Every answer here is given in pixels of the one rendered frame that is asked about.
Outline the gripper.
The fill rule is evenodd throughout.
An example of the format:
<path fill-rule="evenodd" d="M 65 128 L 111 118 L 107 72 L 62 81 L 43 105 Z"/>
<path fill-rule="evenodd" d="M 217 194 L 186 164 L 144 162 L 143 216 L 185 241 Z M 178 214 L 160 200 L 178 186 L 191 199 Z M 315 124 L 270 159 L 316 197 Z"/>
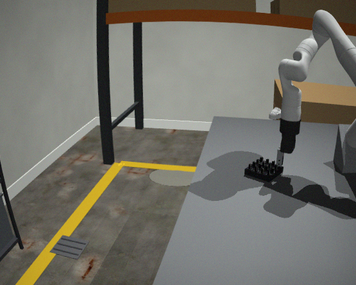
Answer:
<path fill-rule="evenodd" d="M 277 149 L 276 165 L 282 167 L 284 153 L 292 153 L 296 144 L 296 135 L 300 132 L 301 106 L 288 107 L 282 104 L 281 110 L 275 107 L 269 113 L 270 119 L 280 119 L 282 141 Z"/>

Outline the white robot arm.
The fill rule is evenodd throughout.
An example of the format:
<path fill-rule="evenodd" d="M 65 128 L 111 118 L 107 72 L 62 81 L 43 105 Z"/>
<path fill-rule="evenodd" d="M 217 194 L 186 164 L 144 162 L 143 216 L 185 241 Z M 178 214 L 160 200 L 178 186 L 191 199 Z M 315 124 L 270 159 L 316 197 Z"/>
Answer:
<path fill-rule="evenodd" d="M 292 81 L 302 82 L 307 78 L 312 59 L 329 38 L 332 40 L 338 61 L 356 86 L 356 47 L 330 13 L 318 10 L 314 14 L 310 37 L 296 48 L 293 53 L 294 60 L 283 59 L 279 64 L 283 105 L 301 106 L 301 90 L 295 87 Z M 356 148 L 356 119 L 347 129 L 345 137 L 347 143 Z"/>

